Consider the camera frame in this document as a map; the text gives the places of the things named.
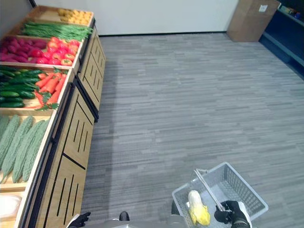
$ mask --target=green bean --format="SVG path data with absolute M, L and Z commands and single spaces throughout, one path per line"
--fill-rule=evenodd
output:
M 22 34 L 34 37 L 58 37 L 60 39 L 81 41 L 87 38 L 92 31 L 92 28 L 77 25 L 28 22 L 24 24 Z

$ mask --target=gray carpet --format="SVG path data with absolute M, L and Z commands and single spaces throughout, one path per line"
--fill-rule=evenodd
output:
M 269 204 L 259 228 L 304 224 L 304 82 L 225 34 L 102 38 L 107 63 L 82 212 L 163 221 L 195 167 L 229 162 Z

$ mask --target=white wall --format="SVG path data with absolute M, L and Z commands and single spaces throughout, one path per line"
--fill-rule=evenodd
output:
M 89 10 L 100 35 L 226 31 L 238 0 L 36 0 Z
M 0 0 L 0 37 L 9 32 L 32 10 L 27 0 Z

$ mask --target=white label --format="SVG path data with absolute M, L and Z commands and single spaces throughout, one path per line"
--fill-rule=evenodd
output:
M 258 11 L 264 13 L 264 12 L 266 12 L 267 7 L 268 7 L 268 5 L 261 5 L 260 9 Z

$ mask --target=baseboard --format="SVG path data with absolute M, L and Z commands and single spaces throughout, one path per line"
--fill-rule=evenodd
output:
M 210 31 L 210 32 L 167 32 L 167 33 L 116 34 L 116 35 L 98 35 L 98 36 L 99 36 L 99 37 L 161 36 L 161 35 L 208 34 L 208 33 L 226 33 L 226 31 Z

